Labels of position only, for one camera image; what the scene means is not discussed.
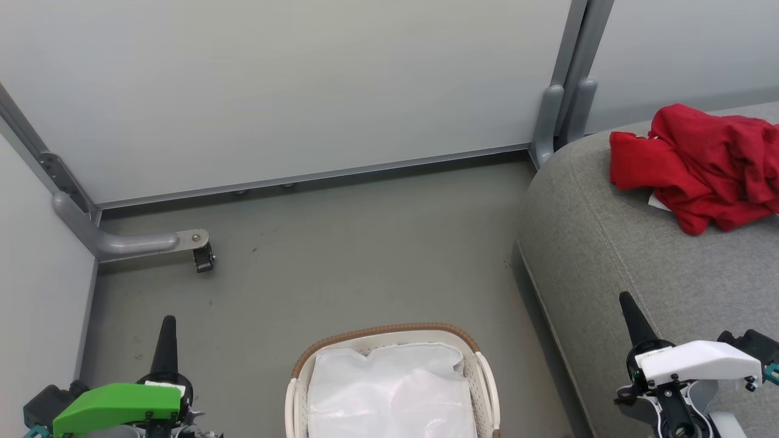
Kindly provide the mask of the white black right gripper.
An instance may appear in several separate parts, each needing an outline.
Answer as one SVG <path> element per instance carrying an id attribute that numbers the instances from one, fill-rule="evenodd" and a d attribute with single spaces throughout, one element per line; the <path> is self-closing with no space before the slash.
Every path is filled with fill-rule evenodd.
<path id="1" fill-rule="evenodd" d="M 631 385 L 616 392 L 615 405 L 626 417 L 651 426 L 654 438 L 747 438 L 734 414 L 709 411 L 719 383 L 763 385 L 760 362 L 729 344 L 693 341 L 660 349 L 660 338 L 628 291 L 620 293 L 621 313 L 637 355 L 629 366 Z"/>

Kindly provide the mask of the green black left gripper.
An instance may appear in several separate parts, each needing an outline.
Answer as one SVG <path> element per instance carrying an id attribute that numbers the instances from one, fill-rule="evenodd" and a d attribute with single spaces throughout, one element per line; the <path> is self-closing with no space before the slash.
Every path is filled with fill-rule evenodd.
<path id="1" fill-rule="evenodd" d="M 130 426 L 144 438 L 173 438 L 186 424 L 193 385 L 178 373 L 177 321 L 164 317 L 147 376 L 135 383 L 112 383 L 86 391 L 57 415 L 53 438 L 86 438 Z"/>

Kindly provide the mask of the red clothing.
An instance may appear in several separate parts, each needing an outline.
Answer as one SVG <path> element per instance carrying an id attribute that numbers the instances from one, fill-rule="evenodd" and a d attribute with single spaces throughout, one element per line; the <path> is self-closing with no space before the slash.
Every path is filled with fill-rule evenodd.
<path id="1" fill-rule="evenodd" d="M 779 215 L 779 123 L 660 108 L 645 136 L 612 132 L 610 180 L 652 189 L 688 235 Z"/>

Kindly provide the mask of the white laundry basket brown rim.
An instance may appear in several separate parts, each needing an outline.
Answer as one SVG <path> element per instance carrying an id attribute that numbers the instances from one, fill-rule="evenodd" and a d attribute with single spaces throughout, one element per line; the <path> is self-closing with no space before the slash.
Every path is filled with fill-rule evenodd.
<path id="1" fill-rule="evenodd" d="M 477 438 L 501 438 L 498 389 L 489 361 L 470 335 L 445 322 L 371 327 L 329 336 L 312 344 L 296 361 L 287 385 L 284 402 L 286 438 L 309 438 L 307 397 L 317 354 L 344 347 L 368 354 L 379 347 L 421 342 L 443 343 L 464 355 L 462 372 L 469 385 Z"/>

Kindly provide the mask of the white basket liner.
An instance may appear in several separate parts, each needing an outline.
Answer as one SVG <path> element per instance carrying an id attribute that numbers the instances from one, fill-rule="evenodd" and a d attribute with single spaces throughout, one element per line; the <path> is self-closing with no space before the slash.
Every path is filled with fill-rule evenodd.
<path id="1" fill-rule="evenodd" d="M 478 438 L 464 355 L 440 343 L 317 354 L 309 438 Z"/>

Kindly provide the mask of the grey fabric sofa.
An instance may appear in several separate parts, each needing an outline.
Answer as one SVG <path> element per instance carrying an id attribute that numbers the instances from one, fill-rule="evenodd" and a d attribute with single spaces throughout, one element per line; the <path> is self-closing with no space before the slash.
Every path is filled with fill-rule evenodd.
<path id="1" fill-rule="evenodd" d="M 613 402 L 631 382 L 620 292 L 674 344 L 749 329 L 779 341 L 779 217 L 687 235 L 649 205 L 650 191 L 612 185 L 609 134 L 571 142 L 534 175 L 514 261 L 533 282 L 589 433 L 649 438 L 650 426 Z"/>

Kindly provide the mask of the black caster wheel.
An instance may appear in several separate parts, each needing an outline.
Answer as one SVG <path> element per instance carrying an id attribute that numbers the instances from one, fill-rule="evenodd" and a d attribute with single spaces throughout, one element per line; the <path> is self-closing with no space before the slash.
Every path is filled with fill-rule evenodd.
<path id="1" fill-rule="evenodd" d="M 197 273 L 205 273 L 214 269 L 216 255 L 212 252 L 212 246 L 210 243 L 204 246 L 192 250 L 193 260 Z"/>

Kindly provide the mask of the grey partition foot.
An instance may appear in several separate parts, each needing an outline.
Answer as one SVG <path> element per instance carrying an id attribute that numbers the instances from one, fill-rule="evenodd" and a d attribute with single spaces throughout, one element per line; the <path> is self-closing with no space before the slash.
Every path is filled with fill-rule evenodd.
<path id="1" fill-rule="evenodd" d="M 64 192 L 53 194 L 51 203 L 62 222 L 101 263 L 192 251 L 209 243 L 209 234 L 203 228 L 156 235 L 111 235 L 92 223 Z"/>

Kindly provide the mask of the grey partition bottom rail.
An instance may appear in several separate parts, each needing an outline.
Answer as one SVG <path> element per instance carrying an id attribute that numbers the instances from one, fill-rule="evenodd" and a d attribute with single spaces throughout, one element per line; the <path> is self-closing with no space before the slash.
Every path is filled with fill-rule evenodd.
<path id="1" fill-rule="evenodd" d="M 262 196 L 267 193 L 284 193 L 298 186 L 304 190 L 317 190 L 328 187 L 348 186 L 387 178 L 403 178 L 434 172 L 448 172 L 467 169 L 480 165 L 493 165 L 514 160 L 529 160 L 533 150 L 529 143 L 489 148 L 485 150 L 449 153 L 440 157 L 422 158 L 392 162 L 389 164 L 354 167 L 342 171 L 328 171 L 308 175 L 284 178 L 272 178 L 259 182 L 246 182 L 237 185 L 211 187 L 206 189 L 173 192 L 159 196 L 144 196 L 136 199 L 98 203 L 97 207 L 109 215 L 140 215 L 165 210 L 183 210 L 218 203 L 230 203 L 245 196 L 253 196 L 258 191 Z"/>

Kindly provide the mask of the grey slanted partition frame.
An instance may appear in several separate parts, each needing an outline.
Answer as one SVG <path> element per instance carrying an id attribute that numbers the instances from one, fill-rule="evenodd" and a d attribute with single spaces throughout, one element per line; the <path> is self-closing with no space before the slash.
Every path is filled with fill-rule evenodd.
<path id="1" fill-rule="evenodd" d="M 99 210 L 92 202 L 83 186 L 78 182 L 66 162 L 50 151 L 41 136 L 34 130 L 27 117 L 23 114 L 16 102 L 0 83 L 0 117 L 9 126 L 12 133 L 21 141 L 28 152 L 42 167 L 47 177 L 56 188 L 69 195 L 75 204 L 89 216 L 89 219 L 97 224 L 99 222 Z"/>

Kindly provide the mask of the grey partition frame post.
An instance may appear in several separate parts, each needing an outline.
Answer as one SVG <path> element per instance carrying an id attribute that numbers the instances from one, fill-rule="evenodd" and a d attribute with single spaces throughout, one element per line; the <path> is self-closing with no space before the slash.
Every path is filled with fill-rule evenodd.
<path id="1" fill-rule="evenodd" d="M 596 52 L 615 0 L 572 0 L 550 85 L 542 94 L 529 156 L 535 169 L 586 135 L 598 82 L 591 78 Z"/>

